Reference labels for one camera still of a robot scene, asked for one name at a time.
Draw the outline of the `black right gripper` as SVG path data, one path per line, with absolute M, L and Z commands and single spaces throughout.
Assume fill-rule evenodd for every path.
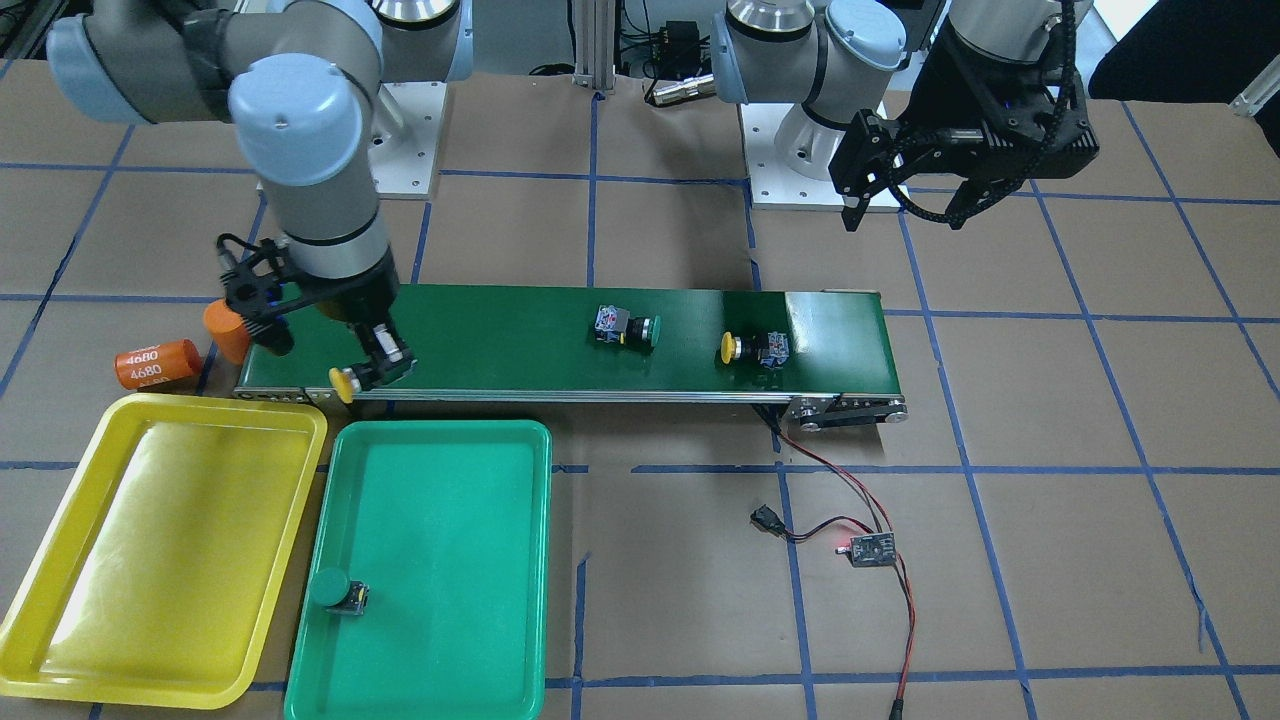
M 234 234 L 218 237 L 220 282 L 228 307 L 242 315 L 250 338 L 271 355 L 294 348 L 285 314 L 315 306 L 349 324 L 366 360 L 349 368 L 357 391 L 376 389 L 410 375 L 417 363 L 398 332 L 392 307 L 401 282 L 392 251 L 367 270 L 346 278 L 321 278 L 301 268 L 291 252 L 300 243 L 266 238 L 250 243 Z

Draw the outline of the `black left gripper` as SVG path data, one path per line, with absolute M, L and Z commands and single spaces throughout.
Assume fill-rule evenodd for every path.
M 855 113 L 828 164 L 844 199 L 841 220 L 859 229 L 870 201 L 893 186 L 890 176 L 904 136 L 902 170 L 948 173 L 964 181 L 945 211 L 960 231 L 973 217 L 1019 190 L 1028 178 L 1065 179 L 1088 167 L 1100 142 L 1087 114 L 1080 76 L 1064 73 L 1064 32 L 1050 32 L 1039 59 L 1010 63 L 987 56 L 952 29 L 942 29 L 896 120 L 872 109 Z

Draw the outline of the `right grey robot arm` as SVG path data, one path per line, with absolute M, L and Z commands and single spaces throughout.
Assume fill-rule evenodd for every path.
M 402 284 L 369 158 L 396 29 L 366 1 L 101 1 L 46 47 L 95 120 L 234 128 L 282 232 L 218 237 L 227 305 L 344 401 L 901 397 L 872 292 Z

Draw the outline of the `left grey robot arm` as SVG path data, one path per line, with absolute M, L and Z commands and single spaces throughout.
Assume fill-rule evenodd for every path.
M 955 231 L 1100 152 L 1076 69 L 1087 1 L 728 1 L 708 53 L 726 102 L 790 105 L 783 149 L 856 231 L 890 193 Z

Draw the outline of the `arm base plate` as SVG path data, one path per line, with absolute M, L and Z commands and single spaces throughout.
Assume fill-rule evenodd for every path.
M 814 122 L 797 102 L 742 104 L 739 115 L 754 208 L 835 213 L 845 208 L 828 172 L 841 131 Z
M 431 197 L 447 97 L 444 82 L 380 87 L 367 154 L 383 199 Z

